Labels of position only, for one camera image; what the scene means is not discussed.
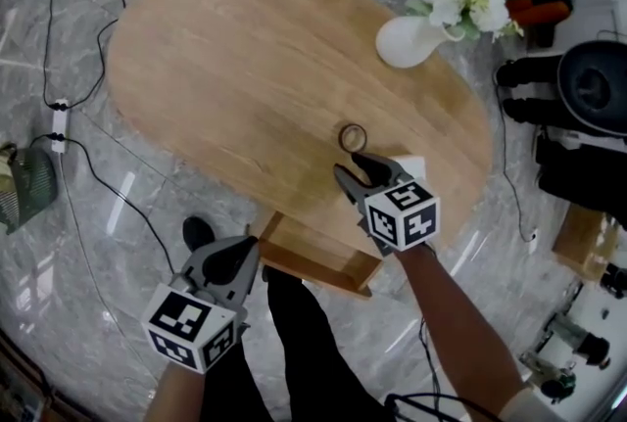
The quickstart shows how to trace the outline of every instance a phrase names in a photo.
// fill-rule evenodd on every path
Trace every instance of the wooden table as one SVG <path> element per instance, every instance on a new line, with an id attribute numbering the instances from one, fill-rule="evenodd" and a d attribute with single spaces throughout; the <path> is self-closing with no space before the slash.
<path id="1" fill-rule="evenodd" d="M 333 178 L 350 162 L 338 130 L 356 122 L 369 152 L 424 156 L 443 245 L 492 158 L 480 101 L 440 56 L 411 70 L 379 60 L 392 17 L 373 0 L 133 0 L 108 79 L 139 131 L 267 206 L 265 263 L 367 297 L 381 260 Z"/>

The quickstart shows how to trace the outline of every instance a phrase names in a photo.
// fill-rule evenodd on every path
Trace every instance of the black pants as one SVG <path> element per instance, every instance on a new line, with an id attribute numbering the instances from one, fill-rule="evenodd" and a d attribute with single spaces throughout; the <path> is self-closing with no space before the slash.
<path id="1" fill-rule="evenodd" d="M 340 355 L 328 319 L 300 279 L 267 273 L 272 319 L 285 349 L 292 420 L 392 422 Z M 202 422 L 270 422 L 241 344 L 207 373 Z"/>
<path id="2" fill-rule="evenodd" d="M 546 137 L 538 138 L 536 161 L 542 168 L 538 186 L 545 192 L 612 215 L 627 228 L 627 155 L 582 146 L 569 151 Z"/>
<path id="3" fill-rule="evenodd" d="M 557 84 L 557 67 L 561 56 L 529 57 L 505 64 L 497 71 L 501 86 L 515 87 L 529 82 Z M 607 136 L 581 122 L 570 113 L 561 100 L 509 99 L 503 101 L 503 110 L 516 122 L 553 126 L 581 131 L 593 136 Z"/>
<path id="4" fill-rule="evenodd" d="M 617 299 L 623 299 L 625 291 L 627 291 L 627 271 L 613 263 L 609 263 L 605 268 L 605 274 L 601 278 L 601 287 L 605 288 Z"/>

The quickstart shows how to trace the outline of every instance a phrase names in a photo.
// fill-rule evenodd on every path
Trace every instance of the human arm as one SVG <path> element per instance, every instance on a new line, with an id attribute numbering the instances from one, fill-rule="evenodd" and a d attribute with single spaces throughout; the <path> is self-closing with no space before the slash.
<path id="1" fill-rule="evenodd" d="M 170 363 L 144 422 L 198 422 L 203 408 L 205 376 Z"/>
<path id="2" fill-rule="evenodd" d="M 458 396 L 499 415 L 524 389 L 503 340 L 428 248 L 420 245 L 397 257 Z M 470 414 L 473 421 L 487 420 Z"/>

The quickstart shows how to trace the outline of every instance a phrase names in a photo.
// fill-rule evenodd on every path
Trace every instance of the green leaf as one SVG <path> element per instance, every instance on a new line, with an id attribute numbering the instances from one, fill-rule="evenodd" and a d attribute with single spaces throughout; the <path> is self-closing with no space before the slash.
<path id="1" fill-rule="evenodd" d="M 479 38 L 481 35 L 481 31 L 477 28 L 477 25 L 474 24 L 470 14 L 463 13 L 461 15 L 461 22 L 459 22 L 456 26 L 460 27 L 466 34 L 466 38 L 472 41 Z"/>
<path id="2" fill-rule="evenodd" d="M 421 0 L 408 0 L 405 5 L 419 17 L 428 17 L 433 11 L 433 6 Z"/>

